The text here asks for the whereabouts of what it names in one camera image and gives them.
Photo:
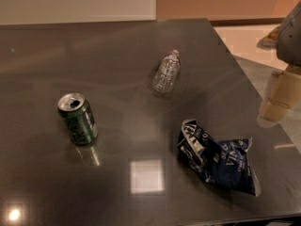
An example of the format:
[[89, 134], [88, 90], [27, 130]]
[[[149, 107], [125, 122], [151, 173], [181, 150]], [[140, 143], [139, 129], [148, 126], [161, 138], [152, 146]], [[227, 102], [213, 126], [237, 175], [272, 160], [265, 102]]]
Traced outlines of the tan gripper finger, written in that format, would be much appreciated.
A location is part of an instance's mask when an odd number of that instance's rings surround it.
[[301, 100], [301, 67], [289, 65], [284, 71], [273, 71], [261, 103], [260, 117], [281, 121]]

